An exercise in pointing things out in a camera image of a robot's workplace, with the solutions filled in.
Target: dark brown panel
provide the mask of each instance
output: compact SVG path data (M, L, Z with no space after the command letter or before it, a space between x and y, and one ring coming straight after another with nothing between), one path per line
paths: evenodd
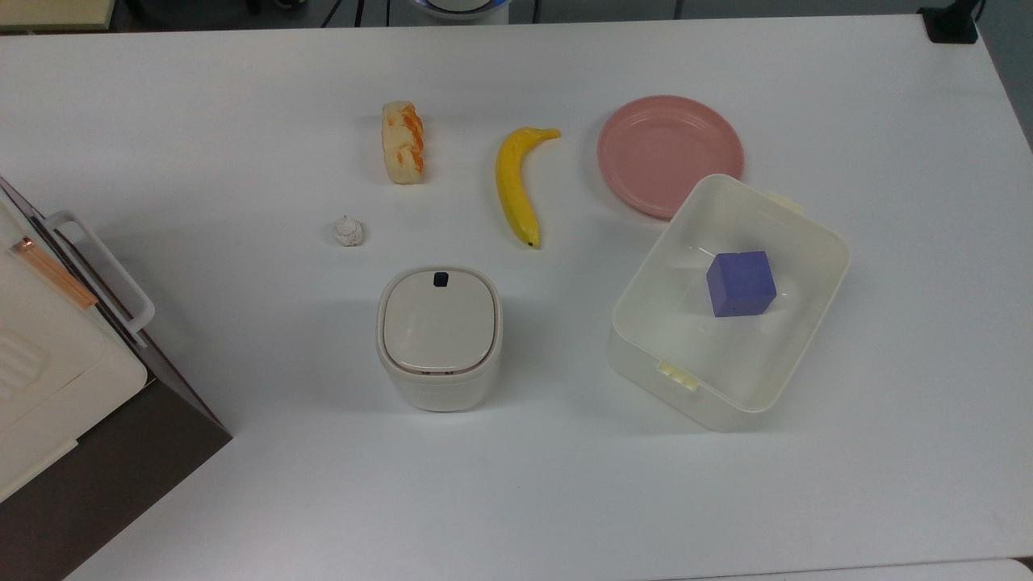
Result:
M0 580L63 579L229 439L150 384L0 502Z

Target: storage box handle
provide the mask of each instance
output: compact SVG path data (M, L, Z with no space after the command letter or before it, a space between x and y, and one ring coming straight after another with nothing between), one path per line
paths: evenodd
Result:
M690 392L696 391L699 387L699 379L695 375L687 371L682 371L666 361L661 361L656 370L685 386Z
M125 283L129 287L129 290L131 290L132 294L136 296L136 298L143 305L140 312L136 314L136 316L130 318L129 320L125 320L123 318L122 313L119 311L119 309L112 309L112 311L115 313L115 316L119 317L119 320L122 322L122 325L125 327L126 331L128 331L132 335L135 335L142 329L144 329L144 327L146 327L148 323L151 323L152 318L154 318L154 303L151 301L151 298L144 293L144 289L139 287L139 284L136 284L136 281L133 280L131 276L129 276L129 273L126 272L126 269L122 267L118 258L115 257L115 254L112 254L112 251L107 249L107 246L100 240L97 234L93 232L93 228L86 225L86 223L84 223L83 220L79 219L79 216L76 216L75 214L73 214L68 210L61 210L60 212L56 212L51 216L49 216L46 219L44 219L43 225L46 226L46 228L50 231L57 232L59 227L68 222L74 222L75 225L77 225L83 231L83 233L86 234L86 237L90 239L90 242L96 245L97 250L99 250L100 253L104 256L104 259L111 263L112 267L115 269L115 272L117 272L119 276L121 276L125 280Z

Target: cable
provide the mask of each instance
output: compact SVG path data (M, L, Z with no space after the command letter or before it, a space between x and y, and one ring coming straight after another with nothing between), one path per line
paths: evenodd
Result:
M363 8L365 7L366 7L366 0L358 0L358 6L355 8L354 28L363 26Z
M341 5L341 0L337 0L337 2L334 2L334 7L330 9L330 13L326 14L326 20L323 21L322 26L320 26L319 28L326 28L326 25L330 24L330 20L334 18L334 12L337 11L337 7L340 5ZM358 13L363 13L363 0L358 0Z

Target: plastic storage box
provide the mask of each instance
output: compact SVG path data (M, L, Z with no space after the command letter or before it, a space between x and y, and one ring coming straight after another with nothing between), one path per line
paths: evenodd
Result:
M755 316L714 316L707 271L764 250L778 295ZM712 430L769 409L807 350L850 263L846 242L722 175L693 188L614 308L606 359Z
M380 298L377 355L412 405L459 411L495 386L502 302L487 276L432 266L395 277Z

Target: bread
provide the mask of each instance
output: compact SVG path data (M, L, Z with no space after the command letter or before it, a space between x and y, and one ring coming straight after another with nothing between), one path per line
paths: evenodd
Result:
M424 176L424 123L409 101L383 108L380 130L387 177L397 184L418 182Z

